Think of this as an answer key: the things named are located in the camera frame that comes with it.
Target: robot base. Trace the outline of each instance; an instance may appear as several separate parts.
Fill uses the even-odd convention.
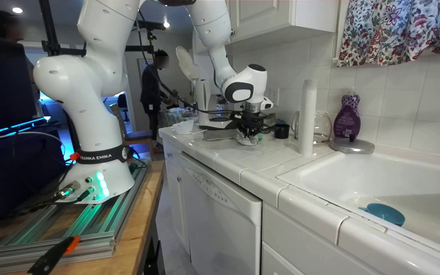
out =
[[[90,186],[94,187],[94,192],[77,204],[101,204],[117,195],[127,192],[135,183],[128,163],[120,160],[97,164],[77,163],[69,170],[59,189],[64,188],[69,183],[77,181],[80,188],[64,200],[58,202],[70,202],[79,197]]]

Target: black mug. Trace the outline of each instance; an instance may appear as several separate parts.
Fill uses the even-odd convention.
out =
[[[288,124],[276,124],[273,129],[276,139],[287,139],[290,136],[290,126]]]

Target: chair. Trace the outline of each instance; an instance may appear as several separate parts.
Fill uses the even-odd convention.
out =
[[[123,122],[122,114],[120,113],[120,107],[117,104],[110,105],[110,108],[120,123],[120,131],[122,132],[122,141],[126,146],[132,144],[147,144],[149,147],[150,158],[154,159],[154,146],[152,144],[152,131],[137,131],[127,133],[125,123]]]
[[[119,95],[116,103],[118,104],[120,111],[122,111],[125,114],[124,121],[130,122],[130,120],[128,118],[127,96],[125,94]]]

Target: blue bowl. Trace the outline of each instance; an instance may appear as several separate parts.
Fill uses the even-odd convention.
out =
[[[368,204],[367,207],[359,207],[359,209],[397,226],[402,226],[405,223],[405,216],[400,211],[388,205]]]

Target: sink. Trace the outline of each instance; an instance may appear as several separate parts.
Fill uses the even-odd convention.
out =
[[[372,155],[335,152],[278,176],[332,204],[440,244],[440,157],[377,145]],[[358,207],[379,202],[405,215],[403,229]]]

